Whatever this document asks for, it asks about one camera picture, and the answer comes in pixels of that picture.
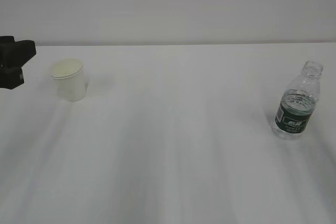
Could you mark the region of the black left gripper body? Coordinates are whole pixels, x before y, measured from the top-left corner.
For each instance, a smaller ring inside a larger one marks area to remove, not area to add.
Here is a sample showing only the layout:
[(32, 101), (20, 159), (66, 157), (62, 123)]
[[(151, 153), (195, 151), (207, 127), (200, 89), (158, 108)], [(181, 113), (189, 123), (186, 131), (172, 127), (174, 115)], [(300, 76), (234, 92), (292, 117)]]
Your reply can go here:
[(12, 90), (24, 84), (22, 67), (35, 55), (34, 41), (1, 36), (1, 89)]

